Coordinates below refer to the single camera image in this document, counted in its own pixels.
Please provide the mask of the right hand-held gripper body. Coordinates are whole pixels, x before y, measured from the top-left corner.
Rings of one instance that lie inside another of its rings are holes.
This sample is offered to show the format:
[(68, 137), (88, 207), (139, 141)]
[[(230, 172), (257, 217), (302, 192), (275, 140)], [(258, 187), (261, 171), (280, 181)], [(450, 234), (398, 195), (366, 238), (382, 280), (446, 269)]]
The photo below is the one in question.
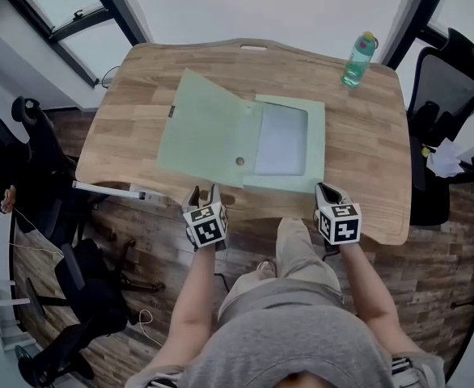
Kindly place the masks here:
[(357, 203), (320, 206), (315, 210), (315, 221), (327, 251), (335, 252), (342, 244), (360, 240), (362, 212)]

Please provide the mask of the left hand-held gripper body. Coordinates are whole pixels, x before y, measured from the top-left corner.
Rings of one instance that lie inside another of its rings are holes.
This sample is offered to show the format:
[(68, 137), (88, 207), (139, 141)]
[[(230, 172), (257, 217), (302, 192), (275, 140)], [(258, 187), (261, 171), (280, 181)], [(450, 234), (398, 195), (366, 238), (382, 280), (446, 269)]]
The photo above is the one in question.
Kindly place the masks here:
[(202, 247), (214, 246), (215, 251), (226, 250), (228, 218), (226, 207), (219, 201), (183, 214), (186, 234), (198, 251)]

